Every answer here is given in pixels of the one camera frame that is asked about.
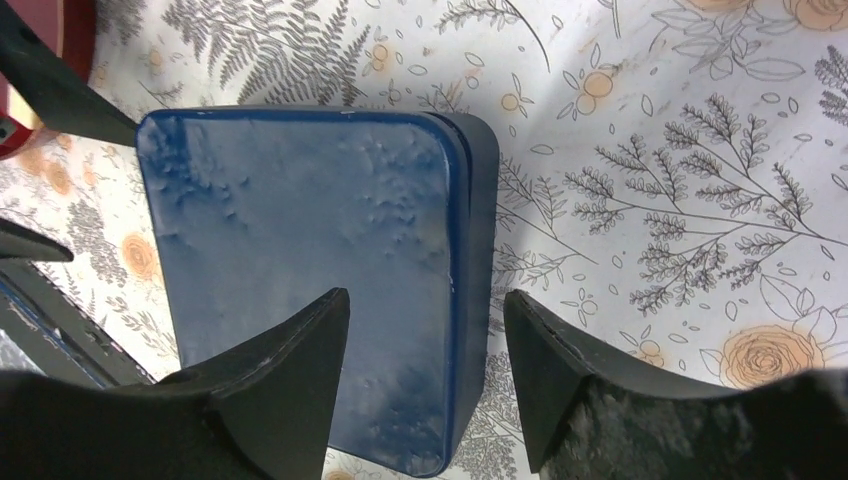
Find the dented blue surface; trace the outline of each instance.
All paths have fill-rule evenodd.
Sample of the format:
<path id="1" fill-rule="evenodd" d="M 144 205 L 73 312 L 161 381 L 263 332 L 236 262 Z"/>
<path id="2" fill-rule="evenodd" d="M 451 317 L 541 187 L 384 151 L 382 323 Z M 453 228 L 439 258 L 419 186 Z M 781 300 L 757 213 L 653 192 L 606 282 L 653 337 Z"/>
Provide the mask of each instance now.
<path id="1" fill-rule="evenodd" d="M 171 110 L 142 122 L 137 149 L 183 366 L 347 288 L 330 445 L 412 476 L 444 470 L 482 389 L 498 159 L 488 127 Z"/>

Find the black pointed object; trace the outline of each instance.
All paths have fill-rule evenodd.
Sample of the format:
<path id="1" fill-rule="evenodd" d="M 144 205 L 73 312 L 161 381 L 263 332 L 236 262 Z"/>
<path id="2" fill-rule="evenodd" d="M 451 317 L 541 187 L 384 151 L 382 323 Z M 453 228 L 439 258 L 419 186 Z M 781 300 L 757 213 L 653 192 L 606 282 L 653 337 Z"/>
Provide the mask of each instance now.
<path id="1" fill-rule="evenodd" d="M 0 73 L 50 130 L 135 145 L 138 126 L 88 87 L 0 0 Z"/>
<path id="2" fill-rule="evenodd" d="M 74 254 L 40 233 L 0 218 L 0 260 L 6 259 L 70 262 Z"/>
<path id="3" fill-rule="evenodd" d="M 0 374 L 0 478 L 318 480 L 347 340 L 334 289 L 155 385 Z"/>
<path id="4" fill-rule="evenodd" d="M 848 478 L 848 371 L 737 391 L 649 365 L 507 294 L 506 337 L 541 480 Z"/>

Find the tablecloth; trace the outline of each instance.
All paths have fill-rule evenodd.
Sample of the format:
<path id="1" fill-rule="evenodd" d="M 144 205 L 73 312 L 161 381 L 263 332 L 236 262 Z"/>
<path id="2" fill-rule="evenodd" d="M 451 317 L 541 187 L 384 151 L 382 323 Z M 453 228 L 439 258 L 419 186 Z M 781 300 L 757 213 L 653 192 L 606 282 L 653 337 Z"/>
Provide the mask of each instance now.
<path id="1" fill-rule="evenodd" d="M 844 0 L 99 0 L 91 85 L 159 108 L 469 112 L 502 159 L 486 386 L 445 479 L 528 478 L 501 314 L 528 290 L 653 365 L 734 388 L 848 364 Z M 154 376 L 179 368 L 129 148 L 0 164 L 0 214 Z M 325 480 L 400 478 L 328 451 Z"/>

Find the red object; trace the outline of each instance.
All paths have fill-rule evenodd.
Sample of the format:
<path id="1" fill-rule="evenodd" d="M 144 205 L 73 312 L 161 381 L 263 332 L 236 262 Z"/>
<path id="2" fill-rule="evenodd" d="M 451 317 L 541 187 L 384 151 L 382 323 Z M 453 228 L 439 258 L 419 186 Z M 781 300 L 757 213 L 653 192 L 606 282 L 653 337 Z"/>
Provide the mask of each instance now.
<path id="1" fill-rule="evenodd" d="M 87 80 L 94 59 L 95 0 L 7 0 L 42 42 Z M 14 126 L 12 135 L 0 135 L 0 160 L 27 148 L 43 145 L 57 132 L 44 128 L 34 112 L 0 75 L 0 128 Z"/>

